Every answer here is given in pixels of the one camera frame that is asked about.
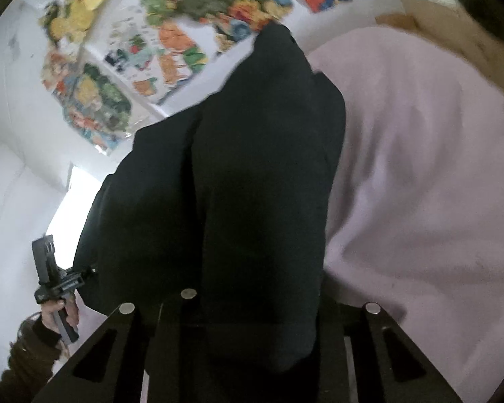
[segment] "pink blanket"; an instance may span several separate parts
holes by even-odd
[[[504,378],[503,93],[386,27],[309,61],[347,105],[327,221],[333,294],[382,304],[463,401],[487,401]]]

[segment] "screw head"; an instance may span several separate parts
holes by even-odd
[[[193,288],[187,288],[181,291],[181,297],[185,300],[192,300],[197,294],[198,293]]]
[[[134,311],[134,305],[132,303],[122,303],[119,306],[119,311],[124,315],[128,315]]]
[[[377,315],[379,312],[381,312],[381,306],[379,306],[377,303],[367,303],[366,311],[368,311],[370,314]]]

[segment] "fingers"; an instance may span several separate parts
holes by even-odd
[[[66,302],[63,300],[49,300],[41,305],[41,313],[51,314],[60,311],[65,305]]]
[[[59,333],[58,326],[54,322],[54,317],[52,317],[52,312],[63,309],[65,305],[66,302],[63,300],[49,300],[41,305],[41,321],[47,329]]]
[[[78,325],[78,306],[76,303],[75,295],[71,294],[66,301],[66,321],[69,325],[75,327]]]

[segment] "black pants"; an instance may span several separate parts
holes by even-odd
[[[210,351],[280,373],[316,340],[341,93],[270,24],[223,89],[140,130],[93,203],[74,268],[109,314],[199,291]]]

